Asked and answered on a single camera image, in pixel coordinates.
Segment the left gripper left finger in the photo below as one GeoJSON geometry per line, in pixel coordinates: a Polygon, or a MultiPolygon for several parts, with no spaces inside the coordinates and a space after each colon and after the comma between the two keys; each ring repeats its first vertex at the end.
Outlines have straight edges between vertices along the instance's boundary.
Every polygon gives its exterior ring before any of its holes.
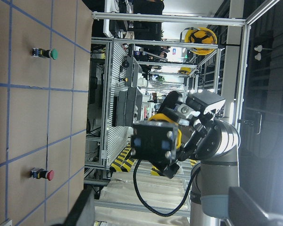
{"type": "Polygon", "coordinates": [[[48,222],[49,226],[93,226],[95,222],[94,190],[86,188],[81,191],[66,217],[48,222]]]}

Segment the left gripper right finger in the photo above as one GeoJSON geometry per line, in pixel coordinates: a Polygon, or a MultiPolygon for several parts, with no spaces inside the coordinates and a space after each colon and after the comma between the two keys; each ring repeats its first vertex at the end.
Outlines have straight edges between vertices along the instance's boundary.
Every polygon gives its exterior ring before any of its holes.
{"type": "Polygon", "coordinates": [[[229,188],[228,213],[233,226],[283,226],[283,215],[265,212],[241,187],[229,188]]]}

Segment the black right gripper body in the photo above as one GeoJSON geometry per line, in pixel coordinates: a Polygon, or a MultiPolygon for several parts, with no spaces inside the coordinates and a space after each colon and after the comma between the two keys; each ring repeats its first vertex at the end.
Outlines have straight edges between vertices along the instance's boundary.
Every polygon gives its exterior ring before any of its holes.
{"type": "Polygon", "coordinates": [[[178,162],[186,159],[202,160],[218,153],[221,145],[221,128],[214,115],[219,112],[225,99],[211,91],[189,94],[186,100],[178,91],[167,94],[158,109],[178,123],[181,145],[176,161],[171,164],[153,163],[162,175],[172,178],[178,171],[178,162]]]}

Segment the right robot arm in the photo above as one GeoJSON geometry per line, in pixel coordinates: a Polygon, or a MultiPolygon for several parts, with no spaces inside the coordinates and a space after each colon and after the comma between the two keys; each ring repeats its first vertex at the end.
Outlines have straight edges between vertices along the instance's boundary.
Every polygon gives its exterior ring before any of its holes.
{"type": "Polygon", "coordinates": [[[223,97],[207,90],[187,98],[171,91],[153,116],[178,124],[181,146],[176,159],[198,161],[189,189],[191,226],[218,226],[228,219],[229,188],[239,186],[240,135],[232,124],[216,117],[224,104],[223,97]]]}

